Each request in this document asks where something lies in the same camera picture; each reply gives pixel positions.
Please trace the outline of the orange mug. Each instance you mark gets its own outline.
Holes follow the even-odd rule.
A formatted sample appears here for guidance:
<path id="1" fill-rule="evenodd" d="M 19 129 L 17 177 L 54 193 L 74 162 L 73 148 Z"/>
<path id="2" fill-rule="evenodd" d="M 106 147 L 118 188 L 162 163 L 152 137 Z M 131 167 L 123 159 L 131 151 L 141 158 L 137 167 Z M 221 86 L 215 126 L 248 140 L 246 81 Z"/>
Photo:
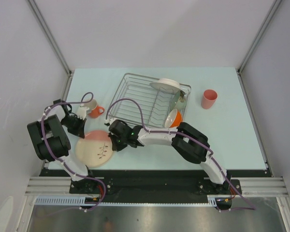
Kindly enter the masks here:
<path id="1" fill-rule="evenodd" d="M 91 100 L 88 103 L 85 103 L 85 106 L 89 108 L 90 112 L 88 113 L 88 115 L 91 118 L 98 118 L 105 112 L 105 109 L 99 106 L 98 102 L 95 99 Z"/>

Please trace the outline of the pink beige leaf plate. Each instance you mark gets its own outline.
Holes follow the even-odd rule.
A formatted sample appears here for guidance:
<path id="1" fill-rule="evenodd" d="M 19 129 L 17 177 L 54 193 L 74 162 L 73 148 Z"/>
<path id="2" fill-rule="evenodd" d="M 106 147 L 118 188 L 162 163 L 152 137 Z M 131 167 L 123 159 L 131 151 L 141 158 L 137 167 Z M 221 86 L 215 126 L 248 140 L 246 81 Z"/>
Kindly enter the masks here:
<path id="1" fill-rule="evenodd" d="M 90 131 L 76 143 L 75 154 L 88 168 L 103 166 L 113 156 L 112 141 L 106 131 Z"/>

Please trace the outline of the orange bowl white inside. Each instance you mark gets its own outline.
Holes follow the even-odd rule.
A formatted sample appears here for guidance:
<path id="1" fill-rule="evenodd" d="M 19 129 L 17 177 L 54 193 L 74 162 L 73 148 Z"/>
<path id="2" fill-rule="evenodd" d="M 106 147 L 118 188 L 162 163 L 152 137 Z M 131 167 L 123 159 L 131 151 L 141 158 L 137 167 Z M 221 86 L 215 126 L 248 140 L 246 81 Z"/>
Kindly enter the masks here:
<path id="1" fill-rule="evenodd" d="M 173 109 L 167 116 L 164 127 L 165 128 L 173 128 L 178 127 L 182 122 L 182 116 L 179 110 Z"/>

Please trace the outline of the white fluted plate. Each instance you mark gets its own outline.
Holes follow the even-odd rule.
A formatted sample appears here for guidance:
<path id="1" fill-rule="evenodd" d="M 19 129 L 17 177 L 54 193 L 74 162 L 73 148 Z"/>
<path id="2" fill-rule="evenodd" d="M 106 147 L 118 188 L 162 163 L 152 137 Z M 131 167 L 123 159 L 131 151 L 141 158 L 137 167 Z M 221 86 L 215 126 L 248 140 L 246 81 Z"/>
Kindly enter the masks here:
<path id="1" fill-rule="evenodd" d="M 151 82 L 150 86 L 160 91 L 179 91 L 180 84 L 172 79 L 161 78 L 158 81 Z"/>

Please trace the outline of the green floral ceramic bowl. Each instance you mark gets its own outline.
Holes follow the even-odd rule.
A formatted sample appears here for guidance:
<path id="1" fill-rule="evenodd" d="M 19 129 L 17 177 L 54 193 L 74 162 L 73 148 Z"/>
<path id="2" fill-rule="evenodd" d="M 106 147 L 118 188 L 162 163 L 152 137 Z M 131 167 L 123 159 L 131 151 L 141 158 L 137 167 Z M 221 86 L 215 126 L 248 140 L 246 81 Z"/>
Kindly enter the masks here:
<path id="1" fill-rule="evenodd" d="M 177 92 L 170 104 L 170 109 L 183 110 L 186 107 L 187 100 L 183 91 Z"/>

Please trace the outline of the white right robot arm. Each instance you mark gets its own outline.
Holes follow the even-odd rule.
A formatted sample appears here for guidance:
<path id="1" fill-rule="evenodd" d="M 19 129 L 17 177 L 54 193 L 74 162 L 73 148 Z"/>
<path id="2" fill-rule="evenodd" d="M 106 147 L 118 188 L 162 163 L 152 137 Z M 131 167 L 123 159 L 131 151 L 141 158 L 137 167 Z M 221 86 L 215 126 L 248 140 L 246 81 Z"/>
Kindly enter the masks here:
<path id="1" fill-rule="evenodd" d="M 123 120 L 112 118 L 107 119 L 105 125 L 114 151 L 121 151 L 128 146 L 170 146 L 186 161 L 200 165 L 217 193 L 224 194 L 231 188 L 227 170 L 213 158 L 214 152 L 207 136 L 190 124 L 181 122 L 179 126 L 168 129 L 147 128 L 144 125 L 131 128 Z"/>

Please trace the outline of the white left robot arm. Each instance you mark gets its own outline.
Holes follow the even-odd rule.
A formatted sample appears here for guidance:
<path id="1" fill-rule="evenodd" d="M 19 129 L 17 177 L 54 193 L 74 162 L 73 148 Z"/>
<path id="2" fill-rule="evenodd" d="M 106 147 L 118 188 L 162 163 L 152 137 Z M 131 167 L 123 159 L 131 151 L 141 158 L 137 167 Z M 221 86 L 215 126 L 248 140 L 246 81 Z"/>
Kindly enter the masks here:
<path id="1" fill-rule="evenodd" d="M 97 181 L 88 176 L 88 168 L 71 154 L 71 143 L 67 132 L 79 138 L 85 137 L 86 107 L 79 107 L 77 114 L 72 106 L 56 100 L 45 108 L 43 116 L 27 125 L 34 150 L 41 160 L 60 165 L 72 178 L 81 181 L 80 187 L 86 193 L 96 190 Z"/>

